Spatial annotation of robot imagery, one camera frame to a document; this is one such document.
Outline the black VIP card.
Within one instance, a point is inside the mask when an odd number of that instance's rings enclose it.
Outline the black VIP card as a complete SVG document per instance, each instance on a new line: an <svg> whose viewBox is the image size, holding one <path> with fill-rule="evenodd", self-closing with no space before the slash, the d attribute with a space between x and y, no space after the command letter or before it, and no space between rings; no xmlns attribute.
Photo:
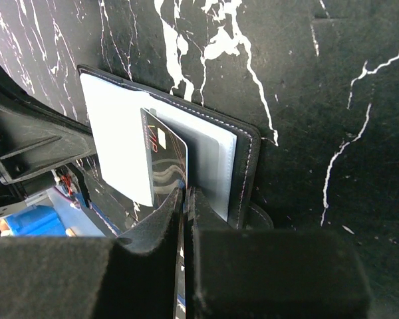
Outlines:
<svg viewBox="0 0 399 319"><path fill-rule="evenodd" d="M145 108L140 113L152 187L152 207L157 209L174 189L186 190L188 147L153 113Z"/></svg>

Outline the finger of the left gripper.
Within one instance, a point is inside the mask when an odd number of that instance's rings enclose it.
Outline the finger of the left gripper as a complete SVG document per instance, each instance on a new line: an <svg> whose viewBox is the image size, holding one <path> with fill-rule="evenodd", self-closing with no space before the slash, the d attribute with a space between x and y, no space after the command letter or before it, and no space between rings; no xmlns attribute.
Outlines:
<svg viewBox="0 0 399 319"><path fill-rule="evenodd" d="M12 184L96 153L92 130L22 89L0 65L0 180Z"/></svg>

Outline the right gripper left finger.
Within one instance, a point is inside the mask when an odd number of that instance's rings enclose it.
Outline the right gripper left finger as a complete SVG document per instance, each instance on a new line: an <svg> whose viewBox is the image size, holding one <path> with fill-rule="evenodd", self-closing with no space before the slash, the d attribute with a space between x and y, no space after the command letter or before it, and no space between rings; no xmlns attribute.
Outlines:
<svg viewBox="0 0 399 319"><path fill-rule="evenodd" d="M182 205L115 239L0 237L0 318L173 318Z"/></svg>

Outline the blue plastic box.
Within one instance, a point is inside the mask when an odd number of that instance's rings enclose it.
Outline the blue plastic box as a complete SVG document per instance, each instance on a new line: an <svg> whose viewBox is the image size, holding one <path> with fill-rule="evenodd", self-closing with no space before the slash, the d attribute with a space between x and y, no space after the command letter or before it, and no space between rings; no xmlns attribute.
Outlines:
<svg viewBox="0 0 399 319"><path fill-rule="evenodd" d="M14 236L66 236L66 228L53 207L32 205L4 218Z"/></svg>

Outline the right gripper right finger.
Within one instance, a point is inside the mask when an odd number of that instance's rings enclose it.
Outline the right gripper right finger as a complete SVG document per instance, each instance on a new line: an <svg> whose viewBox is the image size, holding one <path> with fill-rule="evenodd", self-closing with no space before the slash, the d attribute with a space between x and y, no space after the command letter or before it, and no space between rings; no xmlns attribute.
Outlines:
<svg viewBox="0 0 399 319"><path fill-rule="evenodd" d="M190 188L185 206L188 318L367 318L363 265L328 231L233 229Z"/></svg>

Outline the black leather card holder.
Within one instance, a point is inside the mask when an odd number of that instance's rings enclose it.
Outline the black leather card holder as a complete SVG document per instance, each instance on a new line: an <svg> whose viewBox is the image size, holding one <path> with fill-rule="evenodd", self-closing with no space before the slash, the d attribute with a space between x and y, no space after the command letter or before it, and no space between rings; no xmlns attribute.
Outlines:
<svg viewBox="0 0 399 319"><path fill-rule="evenodd" d="M236 229L272 228L251 201L261 134L251 124L90 66L78 73L104 182L158 208L176 187L196 187Z"/></svg>

